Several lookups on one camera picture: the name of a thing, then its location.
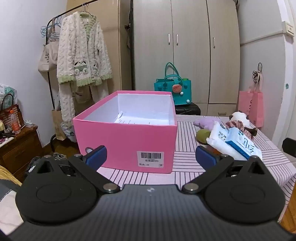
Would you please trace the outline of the white soft cotton pack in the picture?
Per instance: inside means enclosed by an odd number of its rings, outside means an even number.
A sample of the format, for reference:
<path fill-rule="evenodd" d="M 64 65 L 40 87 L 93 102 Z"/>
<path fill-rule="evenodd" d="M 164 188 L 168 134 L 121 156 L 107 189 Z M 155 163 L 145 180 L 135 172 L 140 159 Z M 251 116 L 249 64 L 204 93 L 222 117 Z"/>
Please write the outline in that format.
<path fill-rule="evenodd" d="M 218 121 L 214 121 L 210 136 L 206 138 L 207 144 L 219 151 L 221 154 L 226 154 L 238 161 L 246 161 L 246 158 L 238 153 L 233 147 L 226 143 L 226 138 L 229 130 Z"/>

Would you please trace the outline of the green plush ball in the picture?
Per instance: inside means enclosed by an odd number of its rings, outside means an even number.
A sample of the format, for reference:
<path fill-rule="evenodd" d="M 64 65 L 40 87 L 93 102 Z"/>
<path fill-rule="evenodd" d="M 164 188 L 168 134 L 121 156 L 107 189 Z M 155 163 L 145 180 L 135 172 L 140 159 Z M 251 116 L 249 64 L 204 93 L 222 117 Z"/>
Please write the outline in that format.
<path fill-rule="evenodd" d="M 196 132 L 196 141 L 202 145 L 207 145 L 207 138 L 210 137 L 210 134 L 210 130 L 200 129 Z"/>

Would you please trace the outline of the blue white tissue pack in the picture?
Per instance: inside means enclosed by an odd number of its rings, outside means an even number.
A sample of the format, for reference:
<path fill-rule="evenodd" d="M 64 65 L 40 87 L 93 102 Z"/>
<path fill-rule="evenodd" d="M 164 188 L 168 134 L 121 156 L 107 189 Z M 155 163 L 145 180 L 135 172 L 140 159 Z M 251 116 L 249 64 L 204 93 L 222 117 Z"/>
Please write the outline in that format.
<path fill-rule="evenodd" d="M 245 159 L 249 159 L 251 156 L 257 156 L 262 160 L 261 150 L 238 128 L 233 127 L 229 129 L 225 142 Z"/>

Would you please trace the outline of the purple plush toy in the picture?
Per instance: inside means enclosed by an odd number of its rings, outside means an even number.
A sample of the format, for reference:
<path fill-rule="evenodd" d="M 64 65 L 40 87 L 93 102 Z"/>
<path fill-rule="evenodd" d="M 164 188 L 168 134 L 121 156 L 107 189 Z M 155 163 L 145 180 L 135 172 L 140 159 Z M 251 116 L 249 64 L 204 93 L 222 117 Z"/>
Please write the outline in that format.
<path fill-rule="evenodd" d="M 195 120 L 194 125 L 199 127 L 200 129 L 207 129 L 211 131 L 213 129 L 213 126 L 215 125 L 215 122 L 218 122 L 219 124 L 222 123 L 222 121 L 219 118 L 213 116 L 206 116 L 201 119 Z"/>

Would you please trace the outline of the pink floral scrunchie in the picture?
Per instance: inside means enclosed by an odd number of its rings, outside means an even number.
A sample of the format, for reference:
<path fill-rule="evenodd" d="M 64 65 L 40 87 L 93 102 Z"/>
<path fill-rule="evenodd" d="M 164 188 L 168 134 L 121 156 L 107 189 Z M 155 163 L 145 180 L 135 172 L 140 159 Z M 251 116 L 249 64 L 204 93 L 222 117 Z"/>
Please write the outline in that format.
<path fill-rule="evenodd" d="M 240 120 L 230 120 L 226 123 L 226 126 L 227 128 L 238 128 L 251 140 L 253 140 L 253 138 L 257 135 L 258 132 L 258 128 L 245 127 L 243 125 L 243 122 Z"/>

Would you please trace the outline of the white round plush toy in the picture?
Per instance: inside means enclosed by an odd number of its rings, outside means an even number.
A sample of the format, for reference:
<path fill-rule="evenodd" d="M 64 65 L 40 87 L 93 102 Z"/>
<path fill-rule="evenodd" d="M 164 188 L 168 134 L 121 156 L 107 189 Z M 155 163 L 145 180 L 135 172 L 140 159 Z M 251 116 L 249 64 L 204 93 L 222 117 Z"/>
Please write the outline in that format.
<path fill-rule="evenodd" d="M 250 121 L 248 119 L 248 116 L 241 111 L 237 111 L 237 112 L 234 112 L 233 114 L 231 114 L 229 116 L 229 120 L 241 121 L 245 127 L 250 127 Z"/>

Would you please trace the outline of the striped tablecloth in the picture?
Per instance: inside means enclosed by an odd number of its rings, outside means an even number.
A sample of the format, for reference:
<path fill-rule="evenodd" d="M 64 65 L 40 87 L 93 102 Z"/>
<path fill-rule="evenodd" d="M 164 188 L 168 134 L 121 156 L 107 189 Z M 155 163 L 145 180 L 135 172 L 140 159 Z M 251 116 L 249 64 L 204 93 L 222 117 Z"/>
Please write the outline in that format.
<path fill-rule="evenodd" d="M 201 118 L 194 115 L 177 115 L 178 131 L 171 173 L 154 174 L 104 167 L 99 168 L 97 172 L 120 187 L 125 184 L 175 184 L 181 188 L 204 172 L 195 158 L 195 149 L 198 146 L 196 132 L 199 128 L 194 126 L 194 121 Z M 261 150 L 263 163 L 280 185 L 285 195 L 285 203 L 288 204 L 295 185 L 295 166 L 261 131 L 257 133 L 253 142 Z"/>

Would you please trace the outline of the brown paper bag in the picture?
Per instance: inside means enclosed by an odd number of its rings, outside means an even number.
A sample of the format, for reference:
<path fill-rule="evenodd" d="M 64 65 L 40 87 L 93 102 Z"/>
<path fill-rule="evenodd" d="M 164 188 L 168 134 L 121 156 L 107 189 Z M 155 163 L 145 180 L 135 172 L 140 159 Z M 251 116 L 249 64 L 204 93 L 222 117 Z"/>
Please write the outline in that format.
<path fill-rule="evenodd" d="M 63 141 L 66 139 L 66 135 L 64 134 L 61 123 L 62 123 L 62 114 L 61 111 L 52 110 L 52 118 L 53 118 L 53 124 L 55 129 L 56 138 L 60 141 Z"/>

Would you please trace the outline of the black suitcase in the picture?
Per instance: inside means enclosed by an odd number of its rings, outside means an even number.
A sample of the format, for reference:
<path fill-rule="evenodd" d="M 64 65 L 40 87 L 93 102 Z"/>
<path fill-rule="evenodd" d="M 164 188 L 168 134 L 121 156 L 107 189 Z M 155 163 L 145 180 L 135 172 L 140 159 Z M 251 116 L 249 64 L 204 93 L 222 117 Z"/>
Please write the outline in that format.
<path fill-rule="evenodd" d="M 201 115 L 201 109 L 194 103 L 176 105 L 175 112 L 182 115 Z"/>

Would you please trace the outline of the paper sheet in box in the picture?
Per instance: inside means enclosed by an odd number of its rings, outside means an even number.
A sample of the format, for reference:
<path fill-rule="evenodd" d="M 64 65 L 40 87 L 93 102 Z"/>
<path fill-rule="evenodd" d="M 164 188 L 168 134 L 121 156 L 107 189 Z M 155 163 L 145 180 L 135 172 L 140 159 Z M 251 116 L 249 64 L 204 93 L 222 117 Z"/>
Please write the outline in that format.
<path fill-rule="evenodd" d="M 169 126 L 169 120 L 159 118 L 140 118 L 135 116 L 124 115 L 121 111 L 114 123 L 133 124 L 133 125 L 153 125 L 153 126 Z"/>

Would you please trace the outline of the wooden side cabinet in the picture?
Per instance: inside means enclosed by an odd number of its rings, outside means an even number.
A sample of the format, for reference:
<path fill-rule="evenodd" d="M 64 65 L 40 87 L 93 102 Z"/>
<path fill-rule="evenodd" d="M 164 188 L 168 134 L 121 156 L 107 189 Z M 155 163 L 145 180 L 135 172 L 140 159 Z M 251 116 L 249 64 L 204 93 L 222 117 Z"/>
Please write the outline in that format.
<path fill-rule="evenodd" d="M 20 182 L 25 179 L 25 170 L 30 161 L 43 154 L 37 129 L 37 126 L 24 127 L 13 140 L 1 147 L 1 166 Z"/>

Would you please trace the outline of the orange drink bottle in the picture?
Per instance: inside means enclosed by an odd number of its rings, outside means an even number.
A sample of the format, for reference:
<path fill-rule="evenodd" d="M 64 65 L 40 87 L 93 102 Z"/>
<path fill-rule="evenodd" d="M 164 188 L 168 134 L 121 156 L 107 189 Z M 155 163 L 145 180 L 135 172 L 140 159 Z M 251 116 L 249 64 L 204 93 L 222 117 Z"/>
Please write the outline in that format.
<path fill-rule="evenodd" d="M 21 132 L 21 127 L 13 109 L 10 110 L 11 128 L 16 135 Z"/>

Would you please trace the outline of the teal felt handbag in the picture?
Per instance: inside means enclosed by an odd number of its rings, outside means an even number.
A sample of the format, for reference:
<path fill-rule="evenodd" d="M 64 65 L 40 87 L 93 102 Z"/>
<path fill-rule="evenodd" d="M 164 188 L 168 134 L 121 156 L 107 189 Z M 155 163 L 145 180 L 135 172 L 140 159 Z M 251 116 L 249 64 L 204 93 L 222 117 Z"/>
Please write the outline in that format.
<path fill-rule="evenodd" d="M 156 79 L 154 90 L 171 92 L 175 105 L 188 105 L 192 102 L 191 80 L 182 78 L 171 62 L 165 66 L 165 77 Z"/>

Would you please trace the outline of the beige canvas tote bag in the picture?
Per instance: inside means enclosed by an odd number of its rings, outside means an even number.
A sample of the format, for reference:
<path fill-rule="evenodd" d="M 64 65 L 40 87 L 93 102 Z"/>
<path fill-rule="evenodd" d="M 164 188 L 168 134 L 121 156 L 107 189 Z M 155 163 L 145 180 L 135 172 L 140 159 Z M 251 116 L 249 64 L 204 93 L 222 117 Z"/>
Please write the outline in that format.
<path fill-rule="evenodd" d="M 57 65 L 58 58 L 58 45 L 59 45 L 59 33 L 55 32 L 52 34 L 52 39 L 50 39 L 49 44 L 44 46 L 41 58 L 38 63 L 39 72 L 47 72 L 49 67 L 53 70 Z"/>

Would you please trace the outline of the beige wardrobe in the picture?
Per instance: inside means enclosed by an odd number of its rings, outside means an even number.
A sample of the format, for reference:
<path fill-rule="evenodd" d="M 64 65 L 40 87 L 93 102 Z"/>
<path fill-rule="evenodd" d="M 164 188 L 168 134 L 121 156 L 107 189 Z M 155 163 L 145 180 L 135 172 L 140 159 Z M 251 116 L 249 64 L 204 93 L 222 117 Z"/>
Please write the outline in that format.
<path fill-rule="evenodd" d="M 240 41 L 234 1 L 97 1 L 89 11 L 104 31 L 110 92 L 153 90 L 174 63 L 192 83 L 203 115 L 236 110 Z"/>

